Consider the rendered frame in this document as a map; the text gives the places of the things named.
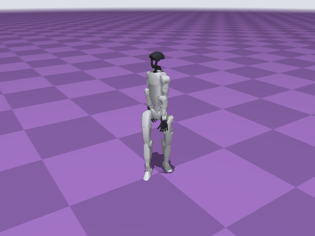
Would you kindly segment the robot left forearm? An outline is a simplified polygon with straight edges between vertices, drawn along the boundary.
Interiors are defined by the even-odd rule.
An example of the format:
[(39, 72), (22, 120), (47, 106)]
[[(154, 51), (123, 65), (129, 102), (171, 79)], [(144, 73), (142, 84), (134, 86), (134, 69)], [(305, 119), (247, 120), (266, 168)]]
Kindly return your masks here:
[(168, 107), (168, 100), (167, 97), (164, 97), (162, 99), (162, 103), (160, 104), (161, 106), (161, 116), (162, 116), (162, 120), (166, 120), (166, 115), (167, 115), (167, 107)]

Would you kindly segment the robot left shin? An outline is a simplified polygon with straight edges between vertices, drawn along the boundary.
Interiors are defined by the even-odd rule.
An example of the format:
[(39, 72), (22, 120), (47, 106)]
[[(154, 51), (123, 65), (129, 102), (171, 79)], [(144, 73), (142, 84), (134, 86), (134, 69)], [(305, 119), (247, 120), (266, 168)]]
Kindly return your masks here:
[(166, 164), (166, 162), (168, 163), (168, 161), (169, 161), (169, 156), (171, 153), (171, 145), (169, 145), (167, 147), (162, 147), (162, 152), (164, 155), (164, 163)]

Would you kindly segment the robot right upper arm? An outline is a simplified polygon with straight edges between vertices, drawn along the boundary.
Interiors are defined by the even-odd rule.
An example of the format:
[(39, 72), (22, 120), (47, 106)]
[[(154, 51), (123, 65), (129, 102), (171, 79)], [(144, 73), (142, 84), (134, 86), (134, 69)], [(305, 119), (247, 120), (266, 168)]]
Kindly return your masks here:
[(149, 85), (148, 85), (148, 75), (149, 75), (149, 72), (150, 72), (150, 71), (148, 71), (148, 72), (146, 73), (146, 77), (147, 77), (147, 86), (148, 86), (148, 87), (144, 90), (144, 92), (145, 92), (145, 94), (146, 94), (146, 95), (149, 95)]

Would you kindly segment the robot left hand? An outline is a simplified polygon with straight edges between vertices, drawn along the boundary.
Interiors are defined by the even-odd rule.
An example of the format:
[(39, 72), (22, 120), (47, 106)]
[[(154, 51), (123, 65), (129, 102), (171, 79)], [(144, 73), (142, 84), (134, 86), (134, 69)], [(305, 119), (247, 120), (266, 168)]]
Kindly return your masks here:
[(162, 120), (162, 116), (161, 116), (161, 123), (160, 126), (157, 128), (160, 128), (160, 132), (162, 131), (166, 131), (166, 129), (168, 130), (168, 124), (167, 124), (167, 120)]

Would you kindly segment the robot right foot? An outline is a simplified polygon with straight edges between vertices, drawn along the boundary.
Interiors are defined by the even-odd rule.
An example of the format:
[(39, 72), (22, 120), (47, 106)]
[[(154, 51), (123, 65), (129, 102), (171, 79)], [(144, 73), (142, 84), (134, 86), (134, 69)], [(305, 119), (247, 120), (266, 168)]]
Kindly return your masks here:
[(145, 172), (143, 179), (144, 180), (149, 180), (151, 177), (151, 174), (153, 172), (153, 169), (150, 167), (150, 171), (148, 172), (148, 170)]

